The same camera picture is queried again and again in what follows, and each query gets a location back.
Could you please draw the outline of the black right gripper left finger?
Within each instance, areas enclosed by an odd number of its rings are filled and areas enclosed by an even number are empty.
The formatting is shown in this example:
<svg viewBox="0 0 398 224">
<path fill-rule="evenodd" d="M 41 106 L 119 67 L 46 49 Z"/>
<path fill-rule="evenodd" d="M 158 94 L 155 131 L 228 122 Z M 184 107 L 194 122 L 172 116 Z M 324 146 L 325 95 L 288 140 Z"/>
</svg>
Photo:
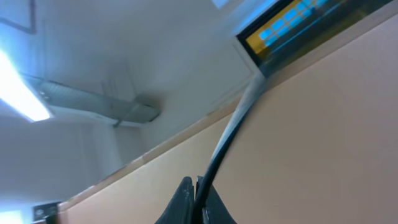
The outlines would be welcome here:
<svg viewBox="0 0 398 224">
<path fill-rule="evenodd" d="M 192 179 L 184 177 L 155 224 L 190 224 L 194 203 L 195 194 Z"/>
</svg>

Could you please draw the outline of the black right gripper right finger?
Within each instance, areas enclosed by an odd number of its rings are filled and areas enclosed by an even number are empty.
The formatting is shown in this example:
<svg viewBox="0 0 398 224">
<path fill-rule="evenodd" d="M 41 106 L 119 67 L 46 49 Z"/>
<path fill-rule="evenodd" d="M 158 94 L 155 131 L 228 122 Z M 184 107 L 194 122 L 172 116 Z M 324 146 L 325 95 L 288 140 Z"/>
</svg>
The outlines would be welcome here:
<svg viewBox="0 0 398 224">
<path fill-rule="evenodd" d="M 201 209 L 196 212 L 196 223 L 199 224 L 236 224 L 216 189 L 211 186 L 208 198 Z"/>
</svg>

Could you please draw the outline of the black USB-A cable blue plug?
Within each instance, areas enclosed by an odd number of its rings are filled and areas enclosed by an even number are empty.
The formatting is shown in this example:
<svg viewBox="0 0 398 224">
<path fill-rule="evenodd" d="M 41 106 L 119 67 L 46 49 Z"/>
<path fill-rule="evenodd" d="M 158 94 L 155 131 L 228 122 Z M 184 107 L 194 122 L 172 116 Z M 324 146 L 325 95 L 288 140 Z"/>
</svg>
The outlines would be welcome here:
<svg viewBox="0 0 398 224">
<path fill-rule="evenodd" d="M 261 96 L 267 84 L 267 78 L 262 74 L 256 74 L 247 88 L 245 89 L 229 123 L 227 124 L 220 140 L 211 157 L 210 165 L 203 177 L 193 206 L 193 214 L 191 223 L 200 223 L 202 221 L 202 208 L 205 206 L 211 185 L 220 168 L 220 165 L 227 154 L 230 145 L 237 135 L 246 116 Z"/>
</svg>

